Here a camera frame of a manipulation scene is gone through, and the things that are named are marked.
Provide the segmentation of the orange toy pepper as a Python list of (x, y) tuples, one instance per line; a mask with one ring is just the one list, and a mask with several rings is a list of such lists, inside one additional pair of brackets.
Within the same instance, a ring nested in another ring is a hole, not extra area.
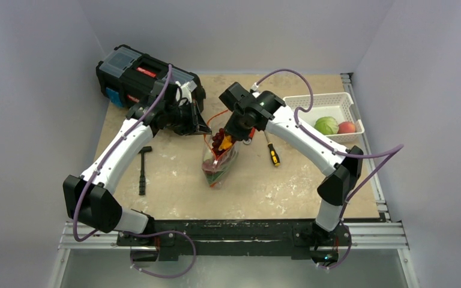
[(224, 136), (223, 140), (221, 141), (220, 146), (218, 147), (219, 151), (226, 151), (230, 149), (234, 145), (233, 138), (231, 135)]

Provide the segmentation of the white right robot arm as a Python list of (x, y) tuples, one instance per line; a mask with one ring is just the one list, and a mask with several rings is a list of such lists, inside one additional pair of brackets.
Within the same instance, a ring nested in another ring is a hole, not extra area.
[(295, 116), (292, 108), (271, 91), (251, 92), (235, 82), (219, 100), (231, 112), (224, 126), (231, 140), (247, 140), (252, 130), (266, 131), (290, 144), (321, 171), (325, 178), (317, 188), (322, 201), (313, 236), (320, 244), (333, 240), (346, 198), (361, 176), (363, 151), (333, 142)]

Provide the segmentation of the clear zip top bag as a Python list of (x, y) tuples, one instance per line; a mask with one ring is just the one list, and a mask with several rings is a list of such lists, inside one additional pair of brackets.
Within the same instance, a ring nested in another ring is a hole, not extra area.
[(240, 142), (235, 142), (233, 140), (234, 145), (230, 149), (224, 151), (219, 157), (214, 155), (211, 147), (212, 136), (214, 136), (220, 128), (224, 129), (230, 116), (231, 112), (224, 110), (210, 117), (207, 124), (211, 128), (212, 134), (203, 136), (204, 149), (201, 167), (210, 188), (217, 188), (222, 185), (222, 182), (238, 158), (241, 147)]

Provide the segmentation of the purple toy grapes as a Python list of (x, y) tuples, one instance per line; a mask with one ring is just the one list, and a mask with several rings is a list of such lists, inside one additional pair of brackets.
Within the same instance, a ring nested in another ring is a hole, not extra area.
[(211, 147), (214, 155), (216, 157), (219, 157), (224, 151), (226, 150), (225, 148), (222, 147), (222, 143), (225, 138), (225, 132), (223, 128), (220, 128), (218, 132), (211, 138)]

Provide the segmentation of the white plastic basket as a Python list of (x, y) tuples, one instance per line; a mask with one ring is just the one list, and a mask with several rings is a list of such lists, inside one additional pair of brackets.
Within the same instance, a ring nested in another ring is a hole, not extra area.
[(309, 94), (294, 95), (284, 97), (283, 100), (292, 110), (295, 110), (297, 107), (309, 109), (309, 112), (300, 111), (299, 118), (312, 127), (314, 127), (317, 119), (324, 116), (335, 118), (339, 124), (350, 121), (356, 125), (357, 130), (355, 133), (328, 135), (328, 138), (335, 142), (354, 142), (360, 139), (365, 132), (361, 116), (357, 112), (351, 95), (347, 92), (315, 94), (313, 98)]

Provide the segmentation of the red toy peach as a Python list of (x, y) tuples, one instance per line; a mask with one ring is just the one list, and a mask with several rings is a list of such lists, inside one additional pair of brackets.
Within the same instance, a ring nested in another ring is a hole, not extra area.
[(353, 122), (345, 121), (339, 124), (338, 134), (350, 134), (356, 132), (356, 125)]

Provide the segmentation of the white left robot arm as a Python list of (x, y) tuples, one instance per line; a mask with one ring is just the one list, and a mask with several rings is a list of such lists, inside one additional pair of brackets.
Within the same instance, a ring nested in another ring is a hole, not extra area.
[(129, 165), (160, 130), (181, 136), (209, 134), (202, 118), (200, 86), (195, 81), (159, 80), (152, 91), (129, 108), (116, 136), (80, 175), (63, 182), (65, 205), (74, 225), (99, 232), (130, 232), (139, 245), (152, 243), (152, 216), (123, 208), (113, 194)]

